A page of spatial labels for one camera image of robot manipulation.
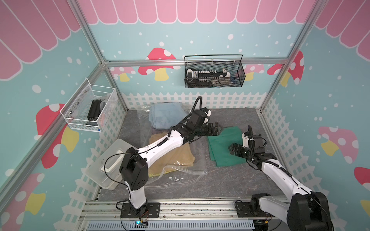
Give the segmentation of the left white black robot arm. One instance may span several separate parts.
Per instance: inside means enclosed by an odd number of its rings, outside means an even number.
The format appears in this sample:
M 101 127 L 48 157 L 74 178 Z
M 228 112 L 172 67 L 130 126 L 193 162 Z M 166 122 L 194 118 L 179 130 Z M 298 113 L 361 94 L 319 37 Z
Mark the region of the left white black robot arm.
M 128 204 L 138 215 L 146 212 L 147 199 L 144 185 L 149 179 L 148 169 L 168 152 L 187 143 L 193 143 L 203 136 L 218 136 L 223 127 L 218 123 L 209 122 L 211 110 L 202 107 L 202 97 L 198 96 L 190 113 L 178 124 L 171 127 L 168 133 L 154 143 L 125 153 L 114 154 L 123 156 L 119 167 L 124 185 L 129 193 Z

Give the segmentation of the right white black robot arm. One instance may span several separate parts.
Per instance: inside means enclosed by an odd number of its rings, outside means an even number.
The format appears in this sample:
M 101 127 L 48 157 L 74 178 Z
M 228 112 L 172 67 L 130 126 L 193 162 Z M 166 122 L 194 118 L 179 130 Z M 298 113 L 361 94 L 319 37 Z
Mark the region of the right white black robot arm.
M 289 201 L 283 203 L 268 193 L 254 194 L 246 212 L 253 216 L 274 216 L 291 231 L 333 231 L 327 197 L 303 185 L 272 153 L 265 152 L 267 141 L 260 134 L 255 135 L 251 126 L 242 134 L 242 139 L 242 144 L 229 146 L 231 155 L 244 158 L 249 166 L 266 174 Z

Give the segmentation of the green trousers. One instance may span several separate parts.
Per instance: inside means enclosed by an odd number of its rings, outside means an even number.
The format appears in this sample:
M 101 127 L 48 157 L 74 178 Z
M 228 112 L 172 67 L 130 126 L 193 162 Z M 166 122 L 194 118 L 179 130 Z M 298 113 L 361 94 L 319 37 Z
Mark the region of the green trousers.
M 224 128 L 218 136 L 208 136 L 208 145 L 211 161 L 217 167 L 231 167 L 246 163 L 246 160 L 230 154 L 229 146 L 242 144 L 242 131 L 238 127 Z

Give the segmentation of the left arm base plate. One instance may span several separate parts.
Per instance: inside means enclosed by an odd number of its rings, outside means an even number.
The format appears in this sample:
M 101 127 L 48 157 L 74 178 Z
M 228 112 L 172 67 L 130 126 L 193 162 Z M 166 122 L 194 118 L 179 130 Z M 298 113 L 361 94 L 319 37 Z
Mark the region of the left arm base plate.
M 118 206 L 121 218 L 159 218 L 161 204 L 146 202 L 143 206 L 135 209 L 130 202 Z

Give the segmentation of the clear plastic vacuum bag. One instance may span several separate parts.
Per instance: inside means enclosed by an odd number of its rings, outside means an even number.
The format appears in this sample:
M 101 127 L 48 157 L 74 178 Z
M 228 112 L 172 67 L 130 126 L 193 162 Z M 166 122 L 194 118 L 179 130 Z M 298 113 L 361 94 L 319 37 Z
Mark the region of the clear plastic vacuum bag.
M 174 130 L 190 110 L 190 105 L 182 103 L 157 103 L 137 108 L 142 144 L 138 153 L 148 166 L 147 189 L 187 186 L 207 175 L 202 143 L 186 142 Z

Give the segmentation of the tan garment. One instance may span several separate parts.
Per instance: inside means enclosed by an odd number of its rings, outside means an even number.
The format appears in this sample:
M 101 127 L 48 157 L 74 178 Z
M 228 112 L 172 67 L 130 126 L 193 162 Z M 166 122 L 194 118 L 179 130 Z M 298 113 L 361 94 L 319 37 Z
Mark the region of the tan garment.
M 193 166 L 195 157 L 191 152 L 190 145 L 188 143 L 182 145 L 181 147 L 175 148 L 159 158 L 148 170 L 159 170 L 169 169 L 166 166 Z

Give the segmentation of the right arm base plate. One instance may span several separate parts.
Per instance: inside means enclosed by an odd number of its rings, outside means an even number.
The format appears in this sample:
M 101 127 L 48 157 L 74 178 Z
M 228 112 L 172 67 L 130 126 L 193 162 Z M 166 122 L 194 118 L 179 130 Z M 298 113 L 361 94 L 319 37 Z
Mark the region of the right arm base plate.
M 270 220 L 273 217 L 271 214 L 263 212 L 255 202 L 243 202 L 241 200 L 237 200 L 234 203 L 234 207 L 239 218 L 261 217 Z

